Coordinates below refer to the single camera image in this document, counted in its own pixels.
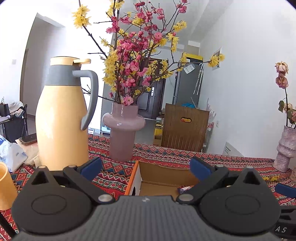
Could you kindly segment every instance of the front door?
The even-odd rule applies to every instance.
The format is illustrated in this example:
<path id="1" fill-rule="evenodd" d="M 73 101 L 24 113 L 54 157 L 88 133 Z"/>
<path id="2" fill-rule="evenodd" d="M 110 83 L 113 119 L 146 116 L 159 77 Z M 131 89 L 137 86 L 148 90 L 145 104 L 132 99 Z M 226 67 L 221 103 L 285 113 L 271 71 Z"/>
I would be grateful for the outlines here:
<path id="1" fill-rule="evenodd" d="M 161 68 L 161 63 L 159 59 L 158 68 L 155 71 L 155 74 L 159 73 Z M 161 110 L 161 104 L 163 100 L 163 92 L 165 86 L 165 79 L 155 81 L 152 86 L 150 86 L 151 91 L 145 91 L 138 99 L 136 104 L 138 105 L 139 111 L 138 114 L 144 118 L 156 120 Z"/>

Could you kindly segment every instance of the blue gripper pad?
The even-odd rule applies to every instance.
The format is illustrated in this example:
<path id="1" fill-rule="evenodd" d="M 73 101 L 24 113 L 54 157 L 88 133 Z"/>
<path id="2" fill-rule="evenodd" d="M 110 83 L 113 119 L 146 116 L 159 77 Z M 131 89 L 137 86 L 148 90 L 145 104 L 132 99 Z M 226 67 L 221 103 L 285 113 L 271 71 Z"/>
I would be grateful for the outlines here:
<path id="1" fill-rule="evenodd" d="M 85 166 L 82 166 L 80 174 L 87 180 L 92 181 L 103 168 L 102 160 L 100 157 L 95 157 L 88 161 Z"/>
<path id="2" fill-rule="evenodd" d="M 284 184 L 278 183 L 275 188 L 275 192 L 287 196 L 289 198 L 296 198 L 296 188 L 286 186 Z"/>
<path id="3" fill-rule="evenodd" d="M 215 167 L 197 157 L 193 157 L 190 160 L 190 171 L 198 180 L 202 181 L 215 171 Z"/>

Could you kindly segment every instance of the door handle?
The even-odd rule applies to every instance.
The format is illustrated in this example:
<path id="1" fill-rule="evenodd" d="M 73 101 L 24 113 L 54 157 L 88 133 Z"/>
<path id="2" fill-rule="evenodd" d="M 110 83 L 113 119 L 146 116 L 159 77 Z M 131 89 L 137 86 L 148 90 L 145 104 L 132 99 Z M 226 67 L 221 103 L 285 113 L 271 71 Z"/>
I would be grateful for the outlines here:
<path id="1" fill-rule="evenodd" d="M 152 90 L 151 90 L 151 96 L 154 95 L 154 87 L 152 87 Z"/>

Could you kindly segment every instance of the smartphone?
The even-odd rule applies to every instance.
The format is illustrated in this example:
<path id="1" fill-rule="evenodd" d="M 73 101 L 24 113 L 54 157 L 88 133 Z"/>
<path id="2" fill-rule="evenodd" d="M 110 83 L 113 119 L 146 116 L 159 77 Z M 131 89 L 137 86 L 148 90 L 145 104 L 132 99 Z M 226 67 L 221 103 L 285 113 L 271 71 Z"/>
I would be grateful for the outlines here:
<path id="1" fill-rule="evenodd" d="M 32 144 L 34 142 L 37 142 L 37 135 L 36 133 L 25 136 L 25 137 L 21 137 L 19 138 L 19 140 L 21 141 L 22 144 L 24 145 L 29 145 Z"/>

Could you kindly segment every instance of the patterned tablecloth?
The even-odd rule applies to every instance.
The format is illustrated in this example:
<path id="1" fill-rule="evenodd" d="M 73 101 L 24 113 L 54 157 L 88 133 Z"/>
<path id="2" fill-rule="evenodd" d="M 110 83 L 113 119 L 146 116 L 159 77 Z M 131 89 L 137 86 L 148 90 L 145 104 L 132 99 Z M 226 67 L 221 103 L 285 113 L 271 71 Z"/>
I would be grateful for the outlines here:
<path id="1" fill-rule="evenodd" d="M 278 199 L 280 205 L 296 205 L 296 200 L 287 198 L 274 191 L 277 183 L 296 187 L 290 179 L 291 170 L 281 173 L 272 167 L 273 159 L 268 158 L 248 158 L 213 155 L 207 153 L 196 153 L 191 151 L 176 150 L 163 147 L 154 147 L 144 144 L 135 144 L 133 159 L 131 162 L 116 162 L 108 158 L 109 139 L 105 137 L 89 135 L 89 158 L 101 156 L 103 170 L 92 181 L 94 185 L 105 190 L 107 193 L 118 198 L 124 195 L 133 166 L 136 160 L 146 161 L 168 167 L 189 168 L 189 161 L 193 156 L 199 157 L 211 165 L 223 164 L 230 170 L 241 171 L 245 166 L 252 165 L 266 180 L 268 186 Z M 34 166 L 21 166 L 15 173 L 11 174 L 18 192 L 26 184 L 33 174 Z M 1 211 L 4 217 L 16 230 L 16 226 L 10 214 L 10 210 Z M 9 240 L 10 237 L 0 227 L 0 241 Z"/>

